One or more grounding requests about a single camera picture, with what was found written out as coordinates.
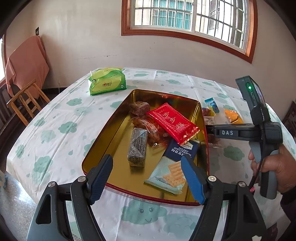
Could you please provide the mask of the person's right hand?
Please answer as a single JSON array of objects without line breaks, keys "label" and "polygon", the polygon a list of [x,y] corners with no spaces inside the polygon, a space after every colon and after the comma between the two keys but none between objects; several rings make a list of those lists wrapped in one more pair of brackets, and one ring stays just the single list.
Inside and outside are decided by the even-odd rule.
[{"label": "person's right hand", "polygon": [[277,190],[282,194],[295,187],[296,162],[283,144],[280,145],[279,154],[268,156],[263,160],[260,171],[262,173],[275,172],[278,182]]}]

